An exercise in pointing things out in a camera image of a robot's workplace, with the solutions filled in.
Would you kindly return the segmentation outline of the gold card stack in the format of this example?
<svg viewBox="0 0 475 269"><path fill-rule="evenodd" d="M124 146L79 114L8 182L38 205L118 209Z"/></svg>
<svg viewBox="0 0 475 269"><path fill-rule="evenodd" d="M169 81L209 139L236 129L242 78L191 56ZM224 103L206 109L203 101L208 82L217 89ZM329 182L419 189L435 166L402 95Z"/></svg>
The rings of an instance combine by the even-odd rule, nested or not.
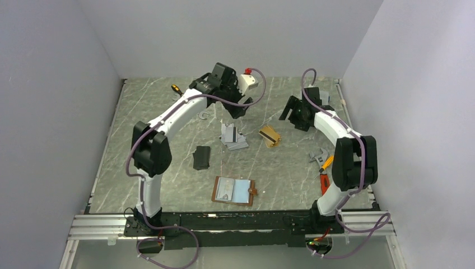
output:
<svg viewBox="0 0 475 269"><path fill-rule="evenodd" d="M259 130L259 134L263 137L264 143L268 148L278 146L281 142L281 135L278 134L272 126L264 126Z"/></svg>

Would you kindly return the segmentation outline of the brown leather card holder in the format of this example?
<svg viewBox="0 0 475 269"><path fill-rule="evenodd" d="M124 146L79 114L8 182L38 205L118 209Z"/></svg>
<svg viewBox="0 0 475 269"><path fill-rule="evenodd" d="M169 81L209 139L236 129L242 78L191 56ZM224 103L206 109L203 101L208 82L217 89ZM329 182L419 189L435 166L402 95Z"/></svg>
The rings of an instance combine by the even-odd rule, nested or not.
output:
<svg viewBox="0 0 475 269"><path fill-rule="evenodd" d="M218 201L215 199L216 189L218 185L218 179L215 178L215 183L213 186L211 201L218 203L225 203L230 205L240 205L240 206L252 206L254 197L258 195L258 190L255 187L255 181L251 179L234 179L234 193L232 195L231 202Z"/></svg>

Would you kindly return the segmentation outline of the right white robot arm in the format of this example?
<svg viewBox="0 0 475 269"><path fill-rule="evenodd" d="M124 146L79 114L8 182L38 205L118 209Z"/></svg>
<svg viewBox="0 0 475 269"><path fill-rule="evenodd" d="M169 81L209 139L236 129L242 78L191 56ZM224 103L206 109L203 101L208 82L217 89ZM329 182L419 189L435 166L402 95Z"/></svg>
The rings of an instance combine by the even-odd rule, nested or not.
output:
<svg viewBox="0 0 475 269"><path fill-rule="evenodd" d="M334 145L332 182L316 201L318 212L308 219L311 230L321 233L330 226L329 216L341 209L344 201L376 183L376 139L356 132L330 105L323 105L318 87L305 88L300 99L290 96L279 119L289 120L301 131L314 127Z"/></svg>

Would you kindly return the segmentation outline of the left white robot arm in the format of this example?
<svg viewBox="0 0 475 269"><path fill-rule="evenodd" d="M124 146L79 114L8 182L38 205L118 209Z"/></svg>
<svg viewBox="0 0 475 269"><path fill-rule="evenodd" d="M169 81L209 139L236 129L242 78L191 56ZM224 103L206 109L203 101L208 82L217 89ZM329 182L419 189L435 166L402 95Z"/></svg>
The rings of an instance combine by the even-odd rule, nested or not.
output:
<svg viewBox="0 0 475 269"><path fill-rule="evenodd" d="M161 180L172 161L170 140L195 115L216 102L220 102L232 118L243 117L248 107L255 104L252 98L240 102L247 90L258 85L252 71L247 68L239 75L233 68L216 63L212 72L193 80L165 112L148 123L139 121L133 127L126 164L133 164L137 171L132 173L126 168L126 174L139 180L138 203L133 214L146 235L156 234L162 226Z"/></svg>

